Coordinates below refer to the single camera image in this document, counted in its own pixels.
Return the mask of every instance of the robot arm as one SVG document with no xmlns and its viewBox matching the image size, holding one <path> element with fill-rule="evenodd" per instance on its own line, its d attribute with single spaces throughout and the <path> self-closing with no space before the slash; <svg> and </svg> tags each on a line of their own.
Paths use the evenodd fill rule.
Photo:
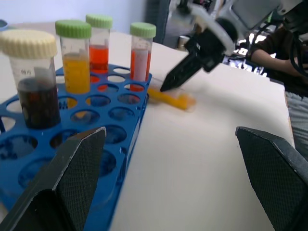
<svg viewBox="0 0 308 231">
<path fill-rule="evenodd" d="M 172 17 L 182 23 L 193 24 L 193 17 L 200 16 L 207 29 L 185 44 L 189 54 L 167 74 L 161 91 L 180 87 L 201 68 L 206 72 L 213 70 L 224 54 L 232 54 L 238 40 L 244 39 L 277 8 L 286 18 L 285 27 L 302 40 L 308 40 L 306 0 L 229 0 L 216 21 L 203 7 L 181 0 L 171 8 Z"/>
</svg>

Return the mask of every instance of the white table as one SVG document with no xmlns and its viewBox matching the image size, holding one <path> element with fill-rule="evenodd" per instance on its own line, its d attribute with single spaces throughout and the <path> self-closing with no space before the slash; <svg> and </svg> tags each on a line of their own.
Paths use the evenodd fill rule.
<svg viewBox="0 0 308 231">
<path fill-rule="evenodd" d="M 130 36 L 112 33 L 110 43 L 110 63 L 129 67 Z M 164 79 L 185 55 L 154 44 L 150 71 Z M 56 68 L 61 62 L 58 54 Z M 4 100 L 16 90 L 3 55 L 0 65 Z M 111 230 L 273 231 L 235 129 L 265 130 L 293 143 L 284 87 L 221 64 L 210 74 L 198 72 L 184 88 L 197 98 L 192 113 L 148 105 Z"/>
</svg>

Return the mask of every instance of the test tube rack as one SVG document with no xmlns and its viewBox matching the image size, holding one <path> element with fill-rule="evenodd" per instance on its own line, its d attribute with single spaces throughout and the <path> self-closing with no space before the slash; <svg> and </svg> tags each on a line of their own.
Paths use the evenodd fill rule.
<svg viewBox="0 0 308 231">
<path fill-rule="evenodd" d="M 63 75 L 62 68 L 56 71 L 57 79 Z M 51 161 L 58 145 L 74 133 L 104 126 L 107 136 L 100 177 L 84 231 L 109 229 L 148 102 L 147 90 L 152 78 L 150 74 L 147 82 L 137 82 L 129 75 L 128 68 L 110 64 L 108 74 L 91 74 L 91 91 L 82 95 L 67 93 L 64 83 L 58 83 L 61 123 L 49 129 L 28 129 L 21 111 L 8 110 L 10 104 L 18 102 L 17 95 L 0 104 L 0 198 L 8 210 L 36 173 Z M 110 81 L 111 77 L 122 81 Z M 131 84 L 142 91 L 130 91 Z M 75 100 L 75 107 L 68 108 L 68 100 Z M 15 120 L 12 129 L 5 129 L 4 118 Z"/>
</svg>

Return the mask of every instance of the white wall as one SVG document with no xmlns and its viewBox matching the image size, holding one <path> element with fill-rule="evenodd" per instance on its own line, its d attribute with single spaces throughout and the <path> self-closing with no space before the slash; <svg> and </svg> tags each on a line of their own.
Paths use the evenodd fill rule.
<svg viewBox="0 0 308 231">
<path fill-rule="evenodd" d="M 144 20 L 146 0 L 0 0 L 0 18 L 9 24 L 84 20 L 88 13 L 112 16 L 113 29 L 129 32 L 132 22 Z"/>
</svg>

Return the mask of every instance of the green screw cap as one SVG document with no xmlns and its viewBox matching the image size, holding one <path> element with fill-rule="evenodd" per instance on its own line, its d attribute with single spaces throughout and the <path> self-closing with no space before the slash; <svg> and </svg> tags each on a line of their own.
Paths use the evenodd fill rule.
<svg viewBox="0 0 308 231">
<path fill-rule="evenodd" d="M 97 28 L 111 29 L 112 27 L 112 17 L 100 14 L 87 14 L 86 22 Z"/>
<path fill-rule="evenodd" d="M 89 39 L 91 37 L 91 25 L 79 20 L 59 20 L 55 23 L 56 34 L 72 39 Z"/>
<path fill-rule="evenodd" d="M 154 38 L 156 36 L 156 26 L 150 23 L 132 23 L 130 34 L 142 38 Z"/>
</svg>

